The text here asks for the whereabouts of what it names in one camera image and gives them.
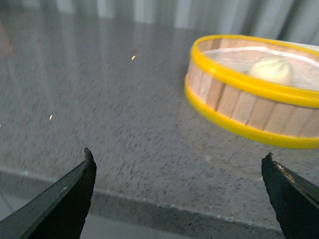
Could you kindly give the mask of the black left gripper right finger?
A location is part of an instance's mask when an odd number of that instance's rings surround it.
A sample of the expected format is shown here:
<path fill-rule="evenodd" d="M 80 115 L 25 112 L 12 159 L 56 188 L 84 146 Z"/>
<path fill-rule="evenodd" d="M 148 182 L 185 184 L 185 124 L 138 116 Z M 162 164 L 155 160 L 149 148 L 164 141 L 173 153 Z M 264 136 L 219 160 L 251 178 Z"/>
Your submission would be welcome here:
<path fill-rule="evenodd" d="M 294 171 L 276 162 L 269 153 L 261 171 L 270 203 L 284 237 L 319 237 L 319 188 Z"/>

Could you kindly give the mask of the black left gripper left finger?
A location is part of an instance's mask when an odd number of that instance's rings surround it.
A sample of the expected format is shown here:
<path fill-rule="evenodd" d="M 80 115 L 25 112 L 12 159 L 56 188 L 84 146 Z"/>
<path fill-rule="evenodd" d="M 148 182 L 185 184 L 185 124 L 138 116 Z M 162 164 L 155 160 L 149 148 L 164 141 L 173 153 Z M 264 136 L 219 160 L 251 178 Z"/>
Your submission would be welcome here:
<path fill-rule="evenodd" d="M 88 148 L 82 163 L 0 223 L 2 239 L 78 239 L 88 215 L 97 166 Z"/>

